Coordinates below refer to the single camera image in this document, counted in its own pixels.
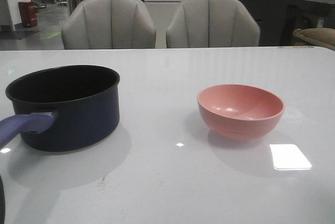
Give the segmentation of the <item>left beige upholstered chair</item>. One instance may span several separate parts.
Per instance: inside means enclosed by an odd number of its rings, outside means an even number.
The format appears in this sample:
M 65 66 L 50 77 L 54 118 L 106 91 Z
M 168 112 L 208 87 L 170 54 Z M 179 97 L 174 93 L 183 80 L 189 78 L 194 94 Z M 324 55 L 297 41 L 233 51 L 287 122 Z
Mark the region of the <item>left beige upholstered chair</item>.
M 156 29 L 141 0 L 84 0 L 61 36 L 66 50 L 153 49 Z

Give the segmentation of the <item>dark grey sideboard counter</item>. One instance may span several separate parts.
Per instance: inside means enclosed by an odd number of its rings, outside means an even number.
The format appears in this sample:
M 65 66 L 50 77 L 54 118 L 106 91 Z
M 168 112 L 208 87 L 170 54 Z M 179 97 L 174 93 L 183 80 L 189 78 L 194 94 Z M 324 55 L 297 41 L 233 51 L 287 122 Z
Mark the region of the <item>dark grey sideboard counter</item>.
M 260 46 L 289 46 L 297 29 L 334 27 L 334 0 L 239 0 L 258 23 Z

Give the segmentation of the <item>beige cushion at right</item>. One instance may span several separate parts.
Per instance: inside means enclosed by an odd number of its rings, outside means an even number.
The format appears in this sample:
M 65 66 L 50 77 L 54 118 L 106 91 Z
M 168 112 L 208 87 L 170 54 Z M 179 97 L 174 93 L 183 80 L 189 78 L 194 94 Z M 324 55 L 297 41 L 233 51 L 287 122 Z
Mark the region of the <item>beige cushion at right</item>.
M 293 37 L 296 39 L 295 46 L 316 46 L 334 51 L 333 28 L 295 29 Z

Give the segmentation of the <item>right beige upholstered chair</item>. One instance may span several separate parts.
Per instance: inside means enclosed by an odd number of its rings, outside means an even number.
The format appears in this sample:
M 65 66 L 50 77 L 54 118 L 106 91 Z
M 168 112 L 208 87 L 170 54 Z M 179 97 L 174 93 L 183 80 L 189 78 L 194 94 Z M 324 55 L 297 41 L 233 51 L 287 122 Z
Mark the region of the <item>right beige upholstered chair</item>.
M 238 0 L 185 0 L 177 6 L 166 30 L 166 47 L 257 47 L 260 32 Z

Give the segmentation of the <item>beige upholstered chair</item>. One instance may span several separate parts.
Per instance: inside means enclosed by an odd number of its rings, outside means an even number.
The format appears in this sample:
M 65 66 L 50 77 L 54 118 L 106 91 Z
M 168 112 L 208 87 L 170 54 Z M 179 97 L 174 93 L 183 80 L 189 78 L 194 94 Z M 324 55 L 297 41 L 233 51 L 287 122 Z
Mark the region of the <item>beige upholstered chair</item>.
M 141 0 L 84 0 L 61 36 L 66 50 L 153 49 L 156 29 Z
M 257 47 L 260 32 L 238 0 L 185 0 L 177 6 L 166 30 L 166 47 Z

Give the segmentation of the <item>dark blue saucepan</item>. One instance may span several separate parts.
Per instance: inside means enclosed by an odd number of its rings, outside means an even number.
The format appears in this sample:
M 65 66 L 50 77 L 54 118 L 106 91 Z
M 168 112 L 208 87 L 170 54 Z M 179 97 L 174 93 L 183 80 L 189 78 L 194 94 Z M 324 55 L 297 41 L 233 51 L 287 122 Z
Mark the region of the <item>dark blue saucepan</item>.
M 42 151 L 72 151 L 108 137 L 119 124 L 119 74 L 96 65 L 40 70 L 12 81 L 14 115 L 1 121 L 1 146 L 21 136 Z

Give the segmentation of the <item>red waste bin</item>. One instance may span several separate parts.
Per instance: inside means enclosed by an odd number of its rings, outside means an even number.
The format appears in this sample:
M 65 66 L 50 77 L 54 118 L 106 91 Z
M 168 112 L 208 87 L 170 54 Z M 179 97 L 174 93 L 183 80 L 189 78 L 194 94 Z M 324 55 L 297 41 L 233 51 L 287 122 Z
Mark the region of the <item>red waste bin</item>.
M 37 26 L 38 22 L 34 2 L 32 1 L 18 2 L 18 8 L 23 27 L 31 28 Z

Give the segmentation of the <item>pink bowl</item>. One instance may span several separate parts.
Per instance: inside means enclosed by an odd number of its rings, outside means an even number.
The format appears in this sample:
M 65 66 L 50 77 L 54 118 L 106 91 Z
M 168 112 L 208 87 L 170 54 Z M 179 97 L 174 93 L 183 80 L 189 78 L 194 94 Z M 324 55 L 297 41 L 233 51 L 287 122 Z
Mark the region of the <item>pink bowl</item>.
M 215 133 L 232 140 L 253 140 L 278 124 L 284 103 L 264 89 L 239 84 L 208 87 L 197 95 L 199 112 Z

